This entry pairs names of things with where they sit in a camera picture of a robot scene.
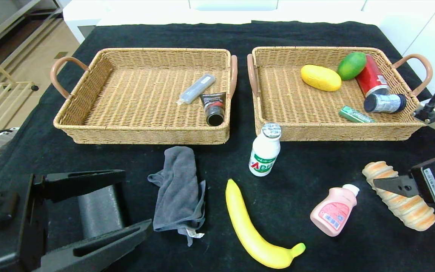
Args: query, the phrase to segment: gray cloth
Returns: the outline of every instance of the gray cloth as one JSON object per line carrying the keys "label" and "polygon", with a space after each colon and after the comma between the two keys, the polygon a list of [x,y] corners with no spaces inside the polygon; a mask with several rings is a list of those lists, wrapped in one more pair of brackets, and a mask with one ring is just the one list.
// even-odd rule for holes
{"label": "gray cloth", "polygon": [[204,223],[204,190],[206,181],[199,184],[196,162],[191,148],[176,146],[164,151],[164,169],[148,176],[160,187],[154,213],[154,231],[176,229],[187,236],[188,246],[192,237]]}

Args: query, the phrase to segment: toy bread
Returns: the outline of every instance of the toy bread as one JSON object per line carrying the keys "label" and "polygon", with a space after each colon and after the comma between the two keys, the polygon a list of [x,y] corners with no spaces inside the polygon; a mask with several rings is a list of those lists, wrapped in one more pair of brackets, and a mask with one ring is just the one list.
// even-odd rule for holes
{"label": "toy bread", "polygon": [[392,213],[404,222],[406,227],[417,231],[425,231],[435,223],[434,209],[429,207],[420,196],[406,198],[405,196],[375,188],[373,179],[397,177],[397,172],[384,161],[370,162],[362,174]]}

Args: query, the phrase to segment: pink lotion bottle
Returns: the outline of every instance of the pink lotion bottle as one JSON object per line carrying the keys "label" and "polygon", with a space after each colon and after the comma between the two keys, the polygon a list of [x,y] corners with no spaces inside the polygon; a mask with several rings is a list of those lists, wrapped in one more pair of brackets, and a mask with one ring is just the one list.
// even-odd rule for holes
{"label": "pink lotion bottle", "polygon": [[328,236],[337,236],[349,219],[352,208],[357,205],[359,188],[345,184],[342,188],[331,188],[327,198],[318,204],[310,214],[310,219]]}

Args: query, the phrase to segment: green fruit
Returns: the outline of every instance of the green fruit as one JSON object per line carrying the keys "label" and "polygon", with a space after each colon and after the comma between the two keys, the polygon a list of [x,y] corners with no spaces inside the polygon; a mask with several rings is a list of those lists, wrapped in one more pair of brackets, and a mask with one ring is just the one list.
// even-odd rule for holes
{"label": "green fruit", "polygon": [[337,69],[337,74],[342,80],[350,80],[356,77],[364,69],[367,63],[366,54],[352,52],[344,57]]}

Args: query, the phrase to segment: toy banana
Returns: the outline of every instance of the toy banana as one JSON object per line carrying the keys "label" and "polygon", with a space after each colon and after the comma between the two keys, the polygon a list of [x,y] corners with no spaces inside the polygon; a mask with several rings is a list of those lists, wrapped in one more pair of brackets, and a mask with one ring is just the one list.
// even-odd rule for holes
{"label": "toy banana", "polygon": [[272,245],[261,237],[249,219],[243,196],[232,179],[228,179],[226,186],[226,205],[238,239],[245,250],[261,264],[275,269],[285,268],[292,263],[293,258],[304,252],[303,243],[286,249]]}

